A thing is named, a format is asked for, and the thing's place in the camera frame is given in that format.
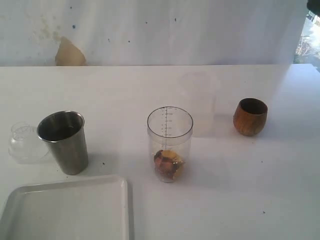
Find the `white table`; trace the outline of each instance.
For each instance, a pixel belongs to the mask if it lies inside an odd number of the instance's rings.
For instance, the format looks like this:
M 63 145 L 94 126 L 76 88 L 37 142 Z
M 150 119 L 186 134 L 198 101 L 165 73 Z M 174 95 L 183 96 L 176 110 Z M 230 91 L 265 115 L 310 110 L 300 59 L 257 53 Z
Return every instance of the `white table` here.
M 232 124 L 245 97 L 269 108 L 256 137 Z M 320 74 L 311 65 L 2 67 L 0 104 L 0 207 L 19 185 L 118 174 L 135 240 L 319 239 Z M 195 120 L 189 171 L 173 184 L 156 178 L 147 155 L 148 114 L 165 105 Z M 11 125 L 60 110 L 84 115 L 88 168 L 66 176 L 52 158 L 11 159 Z

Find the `clear measuring cup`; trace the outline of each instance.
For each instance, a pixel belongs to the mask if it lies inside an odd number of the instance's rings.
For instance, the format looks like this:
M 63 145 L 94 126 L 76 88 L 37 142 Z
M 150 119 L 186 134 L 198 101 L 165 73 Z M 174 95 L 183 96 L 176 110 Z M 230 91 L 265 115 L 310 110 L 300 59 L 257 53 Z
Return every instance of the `clear measuring cup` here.
M 160 107 L 147 119 L 149 154 L 158 178 L 173 183 L 183 172 L 189 158 L 194 121 L 175 106 Z

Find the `plastic tray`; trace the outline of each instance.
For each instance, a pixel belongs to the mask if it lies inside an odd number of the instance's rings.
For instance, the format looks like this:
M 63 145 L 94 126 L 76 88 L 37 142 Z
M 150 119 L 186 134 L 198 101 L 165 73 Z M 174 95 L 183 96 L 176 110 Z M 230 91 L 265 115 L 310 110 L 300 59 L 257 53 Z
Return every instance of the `plastic tray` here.
M 128 187 L 116 175 L 22 186 L 8 197 L 1 240 L 128 240 Z

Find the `brown wooden cup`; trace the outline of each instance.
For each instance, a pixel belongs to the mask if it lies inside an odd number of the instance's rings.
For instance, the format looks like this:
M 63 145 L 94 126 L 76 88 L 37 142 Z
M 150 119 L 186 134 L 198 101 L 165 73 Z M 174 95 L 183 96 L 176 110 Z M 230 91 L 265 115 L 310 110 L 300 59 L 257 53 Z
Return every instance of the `brown wooden cup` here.
M 233 125 L 239 133 L 254 136 L 261 132 L 267 120 L 267 105 L 255 98 L 242 99 L 235 110 Z

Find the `stainless steel cup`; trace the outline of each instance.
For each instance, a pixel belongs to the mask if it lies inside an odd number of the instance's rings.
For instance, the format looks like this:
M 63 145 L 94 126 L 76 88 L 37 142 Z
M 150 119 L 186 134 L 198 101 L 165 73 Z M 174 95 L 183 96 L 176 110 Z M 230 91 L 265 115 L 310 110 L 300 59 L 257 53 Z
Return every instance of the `stainless steel cup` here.
M 75 111 L 59 111 L 43 119 L 36 130 L 61 170 L 76 175 L 88 166 L 85 119 Z

